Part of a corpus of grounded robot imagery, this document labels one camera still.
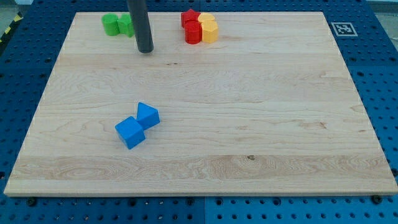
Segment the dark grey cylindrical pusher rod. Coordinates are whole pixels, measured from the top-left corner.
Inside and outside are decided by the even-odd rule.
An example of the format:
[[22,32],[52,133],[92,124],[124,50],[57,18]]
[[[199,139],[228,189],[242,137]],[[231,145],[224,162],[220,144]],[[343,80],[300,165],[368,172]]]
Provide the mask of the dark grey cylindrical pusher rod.
[[127,0],[126,2],[136,36],[137,48],[140,53],[151,53],[154,43],[146,0]]

